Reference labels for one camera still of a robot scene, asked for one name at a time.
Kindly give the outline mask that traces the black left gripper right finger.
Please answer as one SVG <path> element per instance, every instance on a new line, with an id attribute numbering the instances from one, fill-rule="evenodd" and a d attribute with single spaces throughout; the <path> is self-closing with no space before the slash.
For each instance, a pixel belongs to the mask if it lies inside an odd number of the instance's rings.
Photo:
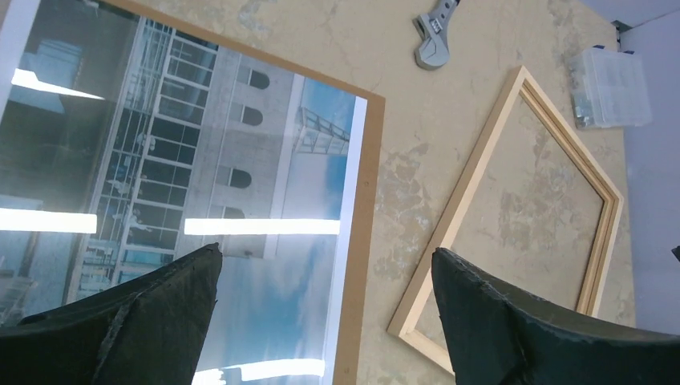
<path id="1" fill-rule="evenodd" d="M 679 338 L 558 306 L 438 248 L 431 276 L 459 384 L 676 384 Z"/>

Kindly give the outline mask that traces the building photo print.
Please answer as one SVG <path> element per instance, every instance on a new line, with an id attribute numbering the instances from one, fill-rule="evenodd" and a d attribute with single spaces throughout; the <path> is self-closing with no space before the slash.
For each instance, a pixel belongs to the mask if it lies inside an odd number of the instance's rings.
<path id="1" fill-rule="evenodd" d="M 203 246 L 119 384 L 330 384 L 366 99 L 105 1 L 1 4 L 4 384 L 89 384 L 115 289 Z"/>

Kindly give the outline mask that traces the light wooden picture frame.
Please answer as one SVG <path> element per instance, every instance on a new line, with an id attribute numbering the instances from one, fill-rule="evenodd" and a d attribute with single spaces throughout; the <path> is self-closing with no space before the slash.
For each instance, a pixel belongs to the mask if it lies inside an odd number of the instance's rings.
<path id="1" fill-rule="evenodd" d="M 516 67 L 508 73 L 462 174 L 452 190 L 430 241 L 387 327 L 389 334 L 418 351 L 450 375 L 455 372 L 447 350 L 416 329 L 417 322 L 433 291 L 431 255 L 436 248 L 449 246 L 455 240 L 517 98 L 522 98 L 532 109 L 546 130 L 550 132 L 603 200 L 576 311 L 596 318 L 601 308 L 602 295 L 623 211 L 624 197 L 528 68 L 526 66 Z"/>

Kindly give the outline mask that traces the brown backing board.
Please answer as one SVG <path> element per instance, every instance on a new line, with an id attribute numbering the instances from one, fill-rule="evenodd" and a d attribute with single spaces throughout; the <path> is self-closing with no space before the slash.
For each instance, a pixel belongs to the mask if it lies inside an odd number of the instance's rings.
<path id="1" fill-rule="evenodd" d="M 386 100 L 384 97 L 366 89 L 356 87 L 340 79 L 335 79 L 314 69 L 305 67 L 267 51 L 242 43 L 228 36 L 220 35 L 202 26 L 181 20 L 164 13 L 162 10 L 137 1 L 112 1 L 112 5 L 131 12 L 154 18 L 169 26 L 185 30 L 191 34 L 227 48 L 240 51 L 255 59 L 260 59 L 286 70 L 306 75 L 312 79 L 328 83 L 343 91 L 348 91 L 366 101 L 365 126 L 361 141 L 361 152 L 357 161 L 348 167 L 355 173 L 355 186 L 345 194 L 350 199 L 350 218 L 341 220 L 341 240 L 345 243 L 345 254 L 348 261 L 344 272 L 333 283 L 342 284 L 342 297 L 333 299 L 334 309 L 330 318 L 338 325 L 331 328 L 336 337 L 330 337 L 336 343 L 331 368 L 321 378 L 322 384 L 355 384 L 358 376 L 359 352 L 361 344 L 362 320 L 366 295 L 367 273 L 370 256 L 372 225 L 374 222 L 374 203 L 378 184 L 378 166 Z"/>

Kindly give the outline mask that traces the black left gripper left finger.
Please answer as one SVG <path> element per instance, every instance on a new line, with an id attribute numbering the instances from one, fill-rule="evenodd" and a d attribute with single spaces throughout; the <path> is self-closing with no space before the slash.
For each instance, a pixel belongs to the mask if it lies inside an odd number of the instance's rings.
<path id="1" fill-rule="evenodd" d="M 217 303 L 218 244 L 1 330 L 4 384 L 189 384 Z"/>

